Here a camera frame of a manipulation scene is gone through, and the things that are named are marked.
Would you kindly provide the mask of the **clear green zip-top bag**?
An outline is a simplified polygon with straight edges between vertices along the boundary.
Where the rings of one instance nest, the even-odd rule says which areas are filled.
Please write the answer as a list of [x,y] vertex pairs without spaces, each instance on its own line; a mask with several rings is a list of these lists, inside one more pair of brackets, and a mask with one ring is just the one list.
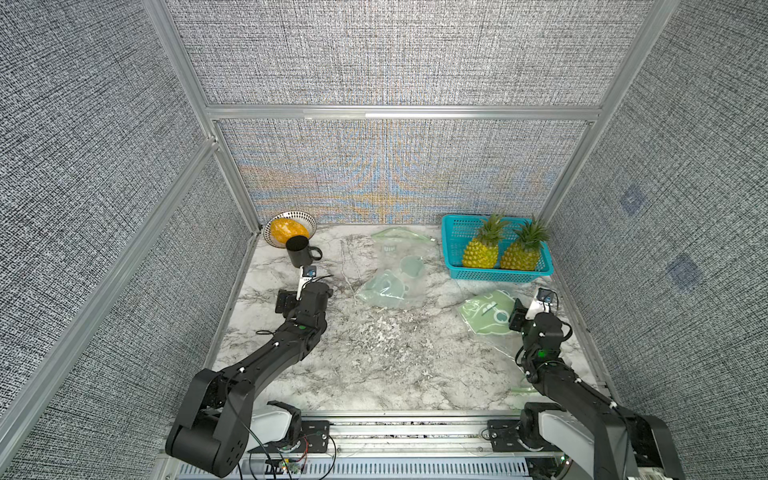
[[512,369],[511,391],[514,394],[534,394],[535,389],[517,365],[515,355],[522,347],[522,334],[510,328],[515,313],[526,316],[532,297],[511,288],[499,288],[475,295],[457,307],[459,318],[466,324],[475,340],[488,347]]

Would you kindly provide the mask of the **yellow pineapple with green crown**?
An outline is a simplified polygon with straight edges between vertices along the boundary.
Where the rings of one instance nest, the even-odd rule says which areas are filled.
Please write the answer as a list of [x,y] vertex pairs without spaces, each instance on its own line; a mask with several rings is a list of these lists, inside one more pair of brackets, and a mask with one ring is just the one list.
[[531,218],[514,229],[515,239],[504,251],[500,267],[504,270],[534,271],[541,258],[541,246],[550,238],[548,226]]

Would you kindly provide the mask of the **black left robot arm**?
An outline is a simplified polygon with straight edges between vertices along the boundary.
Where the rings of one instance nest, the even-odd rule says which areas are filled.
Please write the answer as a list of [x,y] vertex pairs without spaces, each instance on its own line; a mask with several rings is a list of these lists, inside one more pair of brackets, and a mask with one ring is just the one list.
[[311,281],[299,292],[281,290],[276,311],[285,321],[272,338],[239,362],[219,371],[200,370],[191,380],[165,443],[165,453],[224,478],[250,440],[276,448],[295,446],[302,436],[301,412],[270,401],[252,425],[256,397],[288,367],[302,361],[327,329],[333,289]]

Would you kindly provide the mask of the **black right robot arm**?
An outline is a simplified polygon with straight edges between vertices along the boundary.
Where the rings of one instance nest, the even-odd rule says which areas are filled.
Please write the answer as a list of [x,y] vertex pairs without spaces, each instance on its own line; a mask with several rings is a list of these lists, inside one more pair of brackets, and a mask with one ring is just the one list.
[[507,319],[520,333],[515,356],[525,379],[542,396],[515,420],[490,420],[486,439],[496,453],[562,452],[594,479],[682,479],[668,426],[619,405],[584,381],[561,357],[571,328],[549,304],[534,316],[515,301]]

